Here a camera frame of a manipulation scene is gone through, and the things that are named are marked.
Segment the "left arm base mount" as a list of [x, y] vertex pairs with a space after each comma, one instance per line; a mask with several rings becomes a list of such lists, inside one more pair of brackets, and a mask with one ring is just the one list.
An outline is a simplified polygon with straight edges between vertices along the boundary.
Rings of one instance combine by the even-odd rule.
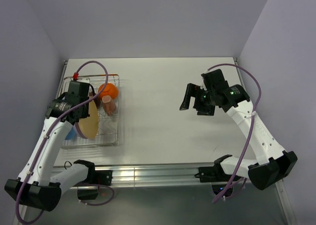
[[110, 186], [112, 182], [112, 170], [96, 170], [94, 177], [90, 181], [80, 182], [80, 187], [88, 188], [79, 188], [77, 190], [77, 197], [79, 200], [95, 200], [101, 190], [101, 187], [91, 186], [92, 184], [97, 185], [106, 185]]

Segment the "blue plate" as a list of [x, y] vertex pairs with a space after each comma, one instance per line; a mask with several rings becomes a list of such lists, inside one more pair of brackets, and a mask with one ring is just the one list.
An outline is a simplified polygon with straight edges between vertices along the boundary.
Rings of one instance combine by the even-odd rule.
[[71, 128], [69, 133], [66, 135], [65, 140], [72, 140], [76, 135], [75, 128]]

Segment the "orange bowl white inside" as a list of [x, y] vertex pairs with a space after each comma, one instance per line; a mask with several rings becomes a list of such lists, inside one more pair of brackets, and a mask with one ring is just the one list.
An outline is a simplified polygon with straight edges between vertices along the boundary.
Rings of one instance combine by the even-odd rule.
[[117, 98], [119, 94], [119, 90], [114, 84], [107, 83], [105, 89], [102, 90], [103, 86], [104, 84], [102, 84], [98, 89], [98, 92], [101, 92], [99, 95], [100, 100], [102, 100], [102, 98], [107, 95], [110, 96], [112, 99]]

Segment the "beige yellow plate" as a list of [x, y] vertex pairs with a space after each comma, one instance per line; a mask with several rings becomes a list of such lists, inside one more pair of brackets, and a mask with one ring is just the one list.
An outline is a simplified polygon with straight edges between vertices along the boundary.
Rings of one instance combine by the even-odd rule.
[[98, 133], [99, 126], [98, 109], [94, 100], [89, 102], [88, 106], [89, 116], [87, 118], [80, 119], [78, 125], [87, 139], [94, 139]]

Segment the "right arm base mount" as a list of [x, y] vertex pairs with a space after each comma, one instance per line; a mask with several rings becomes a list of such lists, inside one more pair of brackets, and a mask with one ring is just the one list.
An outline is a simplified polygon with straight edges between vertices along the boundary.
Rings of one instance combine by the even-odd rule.
[[198, 173], [196, 173], [194, 177], [199, 179], [199, 182], [201, 183], [211, 183], [213, 194], [218, 195], [224, 190], [231, 176], [225, 174], [222, 169], [218, 169], [216, 166], [211, 166], [199, 167]]

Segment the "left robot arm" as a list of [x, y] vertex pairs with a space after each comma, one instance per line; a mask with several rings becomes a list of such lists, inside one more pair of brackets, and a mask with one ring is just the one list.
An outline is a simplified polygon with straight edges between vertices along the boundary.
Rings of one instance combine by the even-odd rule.
[[88, 82], [70, 81], [67, 92], [48, 106], [40, 138], [26, 166], [16, 179], [8, 179], [4, 190], [18, 203], [44, 211], [55, 209], [64, 192], [78, 183], [96, 180], [92, 162], [76, 160], [70, 168], [53, 176], [55, 160], [67, 134], [80, 119], [89, 116]]

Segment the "purple plate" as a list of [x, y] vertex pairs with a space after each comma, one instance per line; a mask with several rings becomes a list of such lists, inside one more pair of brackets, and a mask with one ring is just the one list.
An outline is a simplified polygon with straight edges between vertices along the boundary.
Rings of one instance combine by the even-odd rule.
[[75, 123], [75, 124], [74, 124], [74, 130], [75, 130], [76, 134], [77, 134], [79, 137], [84, 138], [84, 139], [87, 139], [87, 137], [86, 137], [86, 136], [83, 134], [83, 132], [81, 131], [81, 129], [80, 129], [78, 123]]

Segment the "pink mug white inside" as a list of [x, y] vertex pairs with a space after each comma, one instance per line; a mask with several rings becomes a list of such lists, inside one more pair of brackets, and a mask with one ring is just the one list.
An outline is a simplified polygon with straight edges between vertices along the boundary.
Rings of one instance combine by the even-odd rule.
[[109, 95], [102, 97], [102, 107], [108, 116], [112, 116], [117, 109], [115, 101]]

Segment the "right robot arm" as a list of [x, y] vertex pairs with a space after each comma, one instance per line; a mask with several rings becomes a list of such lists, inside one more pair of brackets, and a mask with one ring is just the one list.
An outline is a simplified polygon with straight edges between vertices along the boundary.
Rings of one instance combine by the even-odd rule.
[[191, 98], [193, 108], [200, 116], [213, 116], [219, 107], [239, 127], [255, 154], [254, 160], [239, 160], [227, 154], [215, 160], [212, 167], [200, 167], [200, 182], [249, 179], [259, 190], [284, 179], [289, 175], [298, 158], [293, 151], [286, 151], [268, 131], [246, 90], [241, 85], [230, 86], [220, 69], [203, 73], [203, 86], [189, 83], [180, 110], [187, 110]]

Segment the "brown mug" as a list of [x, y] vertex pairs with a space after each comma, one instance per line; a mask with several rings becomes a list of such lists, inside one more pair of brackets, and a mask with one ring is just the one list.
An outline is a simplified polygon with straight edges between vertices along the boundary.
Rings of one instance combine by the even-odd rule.
[[[94, 93], [92, 91], [89, 93], [90, 97], [94, 97], [95, 95], [96, 95], [96, 93]], [[94, 103], [98, 109], [101, 107], [101, 100], [98, 97], [94, 99]]]

